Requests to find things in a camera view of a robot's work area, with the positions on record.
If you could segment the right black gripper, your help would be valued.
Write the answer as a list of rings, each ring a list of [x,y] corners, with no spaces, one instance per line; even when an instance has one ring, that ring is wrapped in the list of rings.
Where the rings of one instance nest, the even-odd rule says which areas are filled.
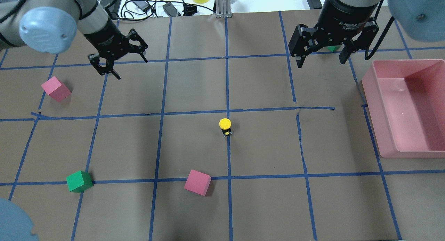
[[[343,43],[341,64],[358,49],[370,46],[379,31],[376,19],[372,18],[378,3],[379,0],[325,0],[315,27],[298,24],[288,43],[297,67],[302,68],[308,55],[327,46]]]

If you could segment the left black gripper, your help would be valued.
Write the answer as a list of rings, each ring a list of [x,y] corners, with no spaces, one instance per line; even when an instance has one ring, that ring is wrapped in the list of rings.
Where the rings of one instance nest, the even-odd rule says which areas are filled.
[[[148,62],[145,57],[148,44],[134,28],[130,29],[125,36],[112,20],[108,20],[102,29],[84,34],[84,36],[98,52],[89,54],[88,60],[101,76],[112,74],[116,79],[121,80],[120,75],[113,68],[114,62],[128,53],[139,54],[145,63]],[[104,66],[100,64],[101,58],[105,59]]]

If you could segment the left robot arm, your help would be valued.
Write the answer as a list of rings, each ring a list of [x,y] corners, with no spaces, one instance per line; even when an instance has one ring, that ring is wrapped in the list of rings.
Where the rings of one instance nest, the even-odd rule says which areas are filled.
[[[77,32],[97,50],[88,60],[100,75],[111,74],[116,60],[139,54],[146,61],[148,44],[131,29],[124,35],[98,0],[16,0],[1,3],[1,50],[28,46],[38,52],[68,50]]]

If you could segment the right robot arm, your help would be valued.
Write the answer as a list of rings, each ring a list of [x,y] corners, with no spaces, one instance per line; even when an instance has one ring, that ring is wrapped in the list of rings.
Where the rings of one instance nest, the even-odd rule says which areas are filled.
[[[373,57],[394,21],[413,40],[444,40],[445,0],[324,0],[315,26],[298,24],[288,43],[299,68],[305,58],[328,46],[343,46],[344,64],[358,50]]]

